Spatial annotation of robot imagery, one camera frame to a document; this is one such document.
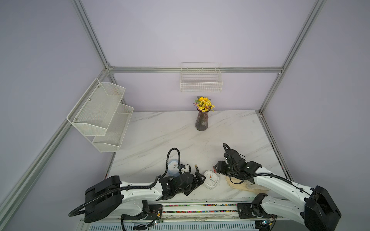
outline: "aluminum rail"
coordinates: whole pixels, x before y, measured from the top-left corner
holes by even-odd
[[[259,110],[260,113],[263,113],[266,110],[267,105],[269,104],[272,96],[274,95],[276,89],[278,88],[279,84],[283,80],[283,77],[285,73],[287,72],[290,64],[292,63],[294,57],[296,56],[299,48],[301,47],[303,41],[305,40],[307,33],[312,28],[312,25],[314,21],[316,20],[317,16],[319,15],[321,9],[323,8],[326,0],[317,0],[315,4],[313,5],[310,14],[308,15],[305,23],[303,24],[303,27],[301,31],[299,32],[296,41],[294,42],[288,56],[285,59],[285,62],[283,64],[283,71],[280,74],[277,74],[277,77],[272,84],[269,93],[267,94],[265,100],[263,101],[261,108]]]
[[[212,70],[215,67],[203,67]],[[181,73],[181,67],[109,67],[111,73]],[[188,71],[199,67],[187,67]],[[221,67],[222,73],[281,73],[282,67]]]
[[[87,16],[87,13],[86,13],[86,10],[85,10],[85,7],[84,5],[82,4],[82,1],[81,0],[71,0],[72,1],[72,4],[74,6],[74,8],[76,9],[76,12],[77,12],[77,15],[78,17],[80,18],[80,21],[82,23],[82,25],[84,26],[84,29],[94,47],[94,50],[96,51],[96,53],[98,54],[98,57],[102,63],[102,65],[105,67],[105,68],[108,68],[109,67],[109,63],[104,55],[104,52],[101,48],[101,45],[98,41],[98,38],[94,32],[94,29],[93,29],[93,26],[91,25],[91,22]]]

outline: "white wall panel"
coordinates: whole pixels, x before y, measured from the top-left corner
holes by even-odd
[[[370,207],[369,12],[328,0],[264,113],[295,182],[326,188],[357,219]]]
[[[102,64],[70,0],[2,1],[0,31],[1,204]]]
[[[117,84],[126,88],[125,102],[135,111],[191,111],[197,96],[206,96],[215,110],[259,109],[276,74],[223,73],[220,93],[181,93],[180,74],[117,73]]]
[[[110,157],[71,128],[5,231],[75,231],[84,216],[68,213],[85,202],[86,189],[103,180]]]
[[[114,66],[281,66],[315,0],[83,2]]]

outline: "wire basket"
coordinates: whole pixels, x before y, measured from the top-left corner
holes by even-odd
[[[95,136],[92,144],[100,152],[118,152],[121,147],[123,137],[125,136],[128,123],[133,107],[127,106],[120,103],[118,105],[117,111],[113,115],[111,124],[109,125],[105,136]]]
[[[81,98],[86,100],[81,109],[77,103],[67,120],[100,152],[117,152],[134,108],[121,103],[124,87],[95,79],[89,89],[85,95],[92,93]]]
[[[123,98],[125,88],[113,83],[100,83],[84,103],[74,118],[67,116],[69,122],[84,136],[104,136]]]
[[[221,63],[181,63],[180,90],[182,93],[221,92]]]

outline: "black cable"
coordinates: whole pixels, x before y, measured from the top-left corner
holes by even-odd
[[[136,227],[138,227],[138,228],[148,228],[149,229],[149,227],[151,227],[151,226],[153,226],[154,225],[154,222],[158,219],[158,218],[160,218],[160,216],[156,216],[149,224],[147,224],[147,225],[144,225],[144,224],[140,224],[140,225],[137,225]]]
[[[303,188],[298,188],[297,186],[295,186],[295,185],[293,185],[294,187],[296,187],[297,189],[299,189],[299,190],[301,190],[301,191],[303,191],[303,192],[305,192],[305,193],[307,193],[309,196],[311,196],[311,194],[309,194],[308,192],[306,192],[305,190],[303,190]]]
[[[123,231],[126,231],[125,227],[123,226],[123,214],[121,215],[121,227]]]
[[[115,189],[112,189],[112,190],[108,190],[108,192],[105,192],[105,193],[102,193],[101,195],[99,196],[96,196],[94,197],[93,199],[83,203],[82,205],[78,206],[77,208],[75,208],[74,210],[72,210],[68,216],[69,217],[73,217],[73,216],[76,216],[76,215],[80,215],[82,214],[82,211],[80,211],[81,209],[85,208],[86,206],[88,206],[89,204],[91,204],[92,202],[96,201],[96,200],[99,200],[100,198],[103,198],[107,195],[111,195],[113,193],[116,193],[116,192],[119,192],[119,191],[123,191],[123,190],[131,190],[131,189],[149,189],[149,188],[152,188],[155,186],[155,184],[157,183],[158,181],[158,177],[159,176],[156,176],[155,177],[155,180],[154,182],[151,184],[151,185],[148,185],[148,186],[124,186],[124,187],[120,187],[120,188],[115,188]]]
[[[275,175],[275,174],[272,174],[272,173],[256,173],[256,174],[253,174],[253,175],[250,175],[250,176],[247,176],[243,179],[239,179],[239,180],[249,180],[250,178],[254,178],[254,177],[257,177],[257,176],[268,176],[268,177],[274,177],[274,178],[277,178],[279,180],[282,180],[288,184],[292,184],[292,182],[288,179],[285,179],[284,177],[281,177],[281,176],[278,176],[278,175]]]
[[[149,189],[149,188],[152,188],[155,186],[155,184],[157,183],[158,181],[158,178],[162,178],[164,177],[166,174],[167,174],[167,171],[168,171],[168,158],[169,158],[169,155],[170,153],[173,151],[173,150],[176,150],[178,155],[179,155],[179,173],[181,174],[181,170],[180,170],[180,151],[173,147],[169,150],[168,154],[167,154],[167,159],[166,159],[166,171],[164,172],[163,175],[159,175],[159,176],[156,176],[155,177],[155,180],[154,182],[151,184],[151,185],[148,185],[148,186],[124,186],[124,187],[120,187],[120,188],[115,188],[115,189],[112,189],[112,190],[108,190],[107,192],[105,193],[102,193],[101,195],[98,195],[92,199],[90,199],[89,201],[83,203],[82,205],[78,206],[77,208],[75,208],[74,210],[72,210],[68,216],[69,217],[74,217],[74,216],[77,216],[77,215],[80,215],[80,214],[83,214],[85,213],[84,210],[80,211],[81,209],[85,208],[86,206],[88,206],[89,204],[91,204],[92,202],[96,201],[96,200],[99,200],[100,198],[103,198],[107,195],[111,195],[113,193],[116,193],[116,192],[119,192],[119,191],[123,191],[123,190],[131,190],[131,189]]]
[[[169,151],[168,151],[168,154],[167,154],[167,159],[166,159],[166,171],[164,172],[164,174],[161,176],[161,175],[159,175],[159,178],[162,178],[162,177],[164,177],[166,174],[167,174],[167,171],[168,171],[168,158],[169,158],[169,155],[170,155],[170,153],[173,151],[173,150],[176,150],[177,151],[177,153],[179,154],[179,173],[181,174],[181,169],[180,169],[180,151],[177,149],[177,148],[175,148],[175,147],[173,147],[173,148],[171,148]]]
[[[275,223],[277,219],[278,219],[278,216],[276,216],[274,223],[272,224],[272,226],[270,226],[270,231],[275,227]]]
[[[275,226],[277,216],[276,215],[271,215],[271,216],[272,216],[272,222],[271,223],[269,222],[269,224],[263,224],[261,222],[261,224],[255,225],[255,228],[260,229],[260,228],[267,228],[269,226],[270,227],[269,230],[272,230],[272,228]]]
[[[243,183],[243,182],[244,182],[244,180],[242,180],[242,181],[240,181],[239,183],[234,183],[234,182],[232,182],[231,177],[229,177],[229,178],[230,178],[230,182],[231,182],[231,183],[233,183],[233,184],[241,184],[241,183]]]
[[[232,176],[233,177],[235,177],[236,179],[238,179],[238,180],[244,180],[244,178],[243,177],[240,177],[240,176],[237,176],[237,174],[235,173],[235,170],[234,170],[234,165],[236,164],[236,163],[233,163],[233,159],[231,158],[231,155],[230,155],[230,153],[229,153],[229,150],[231,149],[227,144],[225,144],[225,143],[223,143],[222,144],[222,146],[223,146],[223,149],[225,150],[225,152],[226,152],[226,154],[229,156],[229,160],[228,160],[228,162],[229,162],[229,164],[231,165],[231,174],[232,174]]]

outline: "aluminum frame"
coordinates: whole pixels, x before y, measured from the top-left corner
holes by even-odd
[[[266,110],[267,105],[269,104],[271,98],[273,97],[274,93],[276,92],[279,84],[283,80],[283,77],[285,73],[287,72],[290,64],[292,63],[294,57],[298,53],[299,48],[301,47],[303,41],[307,37],[308,32],[312,28],[313,23],[315,22],[317,16],[319,15],[321,9],[323,8],[326,0],[316,0],[315,4],[313,5],[310,14],[308,15],[305,23],[302,26],[301,31],[299,32],[296,41],[294,42],[292,48],[289,51],[288,56],[286,57],[284,64],[283,64],[283,70],[282,73],[277,74],[277,77],[272,84],[265,100],[263,101],[261,108],[259,110],[260,113],[263,113]]]
[[[111,73],[181,73],[181,67],[110,67]],[[199,69],[188,67],[188,70]],[[282,67],[221,67],[222,73],[281,73]]]
[[[102,81],[104,78],[109,77],[112,83],[116,84],[116,80],[114,78],[113,73],[180,73],[181,67],[112,67],[109,65],[104,52],[101,48],[101,45],[98,41],[98,38],[93,30],[92,24],[87,16],[86,10],[82,4],[81,0],[71,0],[73,6],[76,9],[77,15],[80,18],[80,21],[96,51],[104,69],[98,76],[98,79]],[[304,39],[307,36],[307,33],[311,29],[315,19],[317,18],[319,12],[321,11],[322,7],[324,6],[326,0],[317,0],[310,11],[309,16],[307,17],[296,41],[294,42],[286,60],[284,61],[284,65],[282,67],[222,67],[221,72],[223,73],[277,73],[277,77],[267,94],[259,112],[258,117],[260,122],[263,126],[263,129],[270,140],[270,143],[276,153],[276,157],[278,158],[285,176],[290,180],[293,180],[288,168],[281,156],[279,149],[275,143],[274,138],[272,137],[271,131],[267,126],[267,123],[263,117],[263,112],[266,109],[269,101],[271,100],[272,96],[274,95],[277,87],[279,86],[280,82],[282,81],[286,71],[288,70],[290,64],[292,63],[295,55],[297,54],[299,48],[301,47]],[[78,111],[80,107],[82,107],[84,101],[89,96],[89,93],[95,88],[95,86],[90,86],[90,88],[85,92],[85,94],[81,97],[78,102],[79,107],[76,108]],[[61,126],[58,128],[56,133],[51,137],[49,142],[46,144],[44,149],[41,153],[37,156],[36,160],[32,163],[26,173],[23,175],[21,180],[17,183],[17,185],[13,188],[9,196],[5,199],[4,203],[0,206],[0,231],[3,230],[6,225],[9,223],[13,215],[16,213],[18,208],[21,206],[24,199],[27,197],[28,193],[31,191],[32,187],[35,185],[36,181],[42,174],[47,162],[49,161],[50,157],[54,153],[55,149],[58,147],[60,142],[63,140],[64,136],[67,134],[68,130],[72,125],[65,119]],[[110,164],[107,168],[107,172],[105,177],[108,175],[109,170],[111,168],[115,153],[112,154]]]

